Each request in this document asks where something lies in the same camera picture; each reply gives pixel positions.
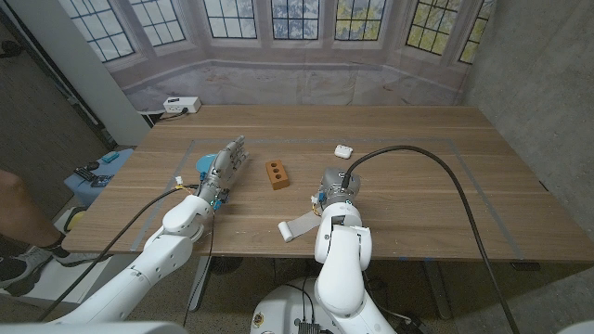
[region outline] white cable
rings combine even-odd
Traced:
[[[165,113],[165,109],[155,110],[155,111],[137,111],[137,113],[139,113],[141,115],[158,115],[158,114]]]
[[[365,275],[365,280],[366,280],[366,281],[368,282],[368,284],[369,284],[368,273],[364,271],[364,272],[363,272],[363,275]],[[375,303],[375,305],[376,305],[376,306],[378,306],[378,308],[379,308],[380,310],[382,310],[383,312],[387,313],[388,315],[393,315],[393,316],[399,317],[399,318],[401,318],[401,319],[404,319],[404,320],[405,320],[405,322],[406,322],[407,324],[410,324],[410,323],[412,323],[412,319],[411,319],[411,318],[409,318],[408,316],[406,316],[406,315],[400,315],[400,314],[398,314],[398,313],[396,313],[396,312],[392,312],[392,311],[390,311],[390,310],[386,309],[385,307],[381,306],[381,305],[380,305],[378,302],[376,302],[375,298],[373,297],[373,292],[371,292],[371,289],[369,289],[369,297],[371,297],[371,300],[372,300],[372,301]]]

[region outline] window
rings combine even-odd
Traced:
[[[186,39],[171,0],[129,0],[153,46]]]
[[[464,51],[462,51],[462,55],[460,55],[460,61],[467,64],[472,64],[474,61],[474,54],[479,47],[479,42],[481,42],[481,36],[483,36],[484,27],[489,20],[489,15],[491,15],[492,7],[493,0],[483,1],[479,15],[476,17],[474,25],[472,26],[471,34],[468,36],[468,40],[464,45]]]
[[[407,45],[441,56],[452,32],[460,0],[419,0]]]
[[[272,0],[275,39],[316,40],[319,0]]]
[[[256,38],[252,0],[204,0],[213,38]]]
[[[134,53],[108,0],[59,2],[102,62]]]
[[[377,41],[385,0],[339,0],[336,7],[338,41]]]

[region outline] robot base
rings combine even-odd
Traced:
[[[297,288],[303,286],[303,278],[292,280],[291,284]],[[336,326],[332,324],[332,320],[326,314],[324,309],[317,303],[314,295],[314,285],[316,284],[315,277],[307,278],[305,282],[305,292],[309,294],[314,304],[314,316],[316,317],[316,324],[320,325],[320,329],[329,329],[332,333],[341,333]],[[305,319],[307,322],[312,321],[312,307],[307,296],[305,297]],[[303,299],[302,292],[298,289],[281,285],[262,299],[256,306],[253,312],[252,324],[250,326],[251,334],[263,333],[297,333],[299,323],[303,321]]]

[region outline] person's leg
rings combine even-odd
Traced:
[[[0,170],[0,234],[37,247],[47,247],[62,234],[33,203],[25,183]]]

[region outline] person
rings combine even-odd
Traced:
[[[52,259],[73,267],[97,257],[97,254],[64,250],[62,241],[66,235],[35,205],[23,180],[3,170],[0,170],[0,235],[34,246],[19,256],[0,256],[0,289],[13,296],[31,291],[41,269]]]

